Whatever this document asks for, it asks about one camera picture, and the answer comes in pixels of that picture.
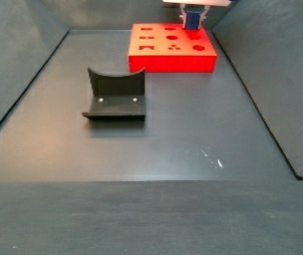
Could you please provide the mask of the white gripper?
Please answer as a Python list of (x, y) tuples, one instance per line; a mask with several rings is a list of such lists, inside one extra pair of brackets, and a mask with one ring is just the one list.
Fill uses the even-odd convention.
[(199, 27), (201, 27), (210, 10), (210, 6), (229, 6), (231, 0), (162, 0), (162, 2), (179, 4), (180, 11), (179, 18), (182, 20), (182, 27), (186, 28), (186, 4), (205, 5), (199, 15)]

